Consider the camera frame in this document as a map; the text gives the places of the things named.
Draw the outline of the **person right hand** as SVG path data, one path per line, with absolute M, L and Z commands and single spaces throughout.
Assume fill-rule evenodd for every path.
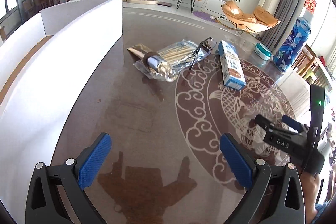
M 305 223 L 311 223 L 317 215 L 315 202 L 321 185 L 319 174 L 313 176 L 308 172 L 303 172 L 300 181 L 305 204 Z

